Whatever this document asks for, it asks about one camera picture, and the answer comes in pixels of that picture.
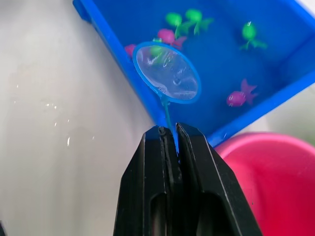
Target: toy fish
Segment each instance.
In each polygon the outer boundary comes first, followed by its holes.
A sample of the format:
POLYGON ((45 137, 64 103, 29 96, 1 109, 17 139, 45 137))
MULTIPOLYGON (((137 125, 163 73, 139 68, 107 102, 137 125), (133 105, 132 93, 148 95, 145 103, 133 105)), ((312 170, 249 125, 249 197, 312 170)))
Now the toy fish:
POLYGON ((125 51, 127 54, 132 57, 133 50, 135 49, 136 45, 135 44, 130 44, 128 46, 125 46, 125 51))
POLYGON ((234 91, 227 97, 226 103, 230 107, 240 107, 246 101, 248 104, 252 105, 252 100, 258 96, 258 93, 252 94, 252 91, 257 88, 257 86, 250 86, 246 79, 242 80, 241 91, 234 91))
POLYGON ((167 43, 179 50, 182 48, 183 43, 187 39, 185 36, 175 39, 175 34, 170 29, 160 29, 160 31, 157 33, 157 36, 162 39, 163 43, 167 43))
POLYGON ((165 17, 166 22, 175 27, 175 38, 180 37, 180 31, 182 28, 182 16, 178 13, 170 12, 165 17))
POLYGON ((260 47, 260 48, 266 49, 268 45, 266 43, 256 40, 255 39, 256 35, 257 35, 256 28, 252 24, 252 22, 249 21, 248 23, 246 23, 246 25, 244 25, 243 30, 242 30, 242 36, 245 40, 247 40, 247 43, 243 45, 240 49, 248 50, 250 44, 254 48, 260 47))
POLYGON ((199 29, 202 28, 203 30, 208 29, 208 25, 214 21, 213 18, 202 19, 202 13, 196 9, 189 9, 186 14, 186 18, 189 21, 182 23, 181 27, 183 29, 189 29, 190 26, 195 25, 193 29, 193 34, 199 34, 199 29))

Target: blue plastic tray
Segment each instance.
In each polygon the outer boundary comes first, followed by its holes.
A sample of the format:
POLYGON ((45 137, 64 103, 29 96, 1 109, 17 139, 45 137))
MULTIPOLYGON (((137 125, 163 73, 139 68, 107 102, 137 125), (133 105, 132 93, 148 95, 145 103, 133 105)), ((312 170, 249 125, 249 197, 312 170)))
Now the blue plastic tray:
POLYGON ((199 128, 213 146, 315 82, 315 19, 295 0, 74 0, 92 23, 156 124, 166 126, 160 100, 138 76, 124 50, 151 41, 168 12, 185 19, 189 8, 215 21, 199 36, 190 32, 183 53, 196 67, 202 94, 193 104, 170 104, 173 123, 199 128), (267 49, 240 50, 242 28, 252 21, 267 49), (226 99, 247 78, 259 96, 252 106, 229 107, 226 99))

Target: pink bucket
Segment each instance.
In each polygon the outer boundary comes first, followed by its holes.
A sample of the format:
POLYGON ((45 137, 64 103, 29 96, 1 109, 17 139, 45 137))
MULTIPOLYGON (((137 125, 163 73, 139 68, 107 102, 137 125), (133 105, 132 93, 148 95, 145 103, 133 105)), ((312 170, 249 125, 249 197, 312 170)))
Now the pink bucket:
POLYGON ((234 171, 264 236, 315 236, 315 148, 250 133, 216 148, 234 171))

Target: green toy fish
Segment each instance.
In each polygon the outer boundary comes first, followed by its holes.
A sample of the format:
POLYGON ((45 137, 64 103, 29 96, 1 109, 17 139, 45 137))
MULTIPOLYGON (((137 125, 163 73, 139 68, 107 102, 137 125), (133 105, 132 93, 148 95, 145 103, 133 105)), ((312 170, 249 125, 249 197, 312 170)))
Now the green toy fish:
POLYGON ((266 43, 256 40, 255 39, 256 35, 257 35, 256 28, 253 25, 253 23, 249 21, 248 23, 246 23, 246 25, 244 25, 243 31, 242 31, 243 38, 245 40, 248 40, 248 42, 245 45, 243 45, 240 49, 248 50, 250 44, 254 48, 260 47, 260 48, 266 49, 268 45, 266 43))
POLYGON ((202 13, 195 9, 189 9, 186 12, 185 16, 190 21, 183 23, 182 27, 184 28, 186 27, 189 29, 190 26, 195 25, 193 34, 199 34, 200 28, 202 28, 203 30, 207 30, 208 25, 214 21, 213 18, 207 18, 207 19, 202 20, 202 13))
POLYGON ((183 31, 185 34, 188 34, 189 28, 193 25, 193 23, 184 23, 182 24, 182 16, 178 13, 168 13, 165 17, 166 22, 175 27, 175 39, 181 36, 181 31, 183 31))

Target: white table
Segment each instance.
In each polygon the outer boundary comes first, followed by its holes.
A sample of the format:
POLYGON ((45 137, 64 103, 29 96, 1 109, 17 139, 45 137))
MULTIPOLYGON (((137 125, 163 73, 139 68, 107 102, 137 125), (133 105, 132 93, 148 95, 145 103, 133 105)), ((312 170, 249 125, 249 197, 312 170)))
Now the white table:
MULTIPOLYGON (((153 123, 94 28, 71 0, 0 0, 0 65, 9 236, 111 235, 120 178, 153 123)), ((306 89, 246 130, 308 138, 314 94, 306 89)))

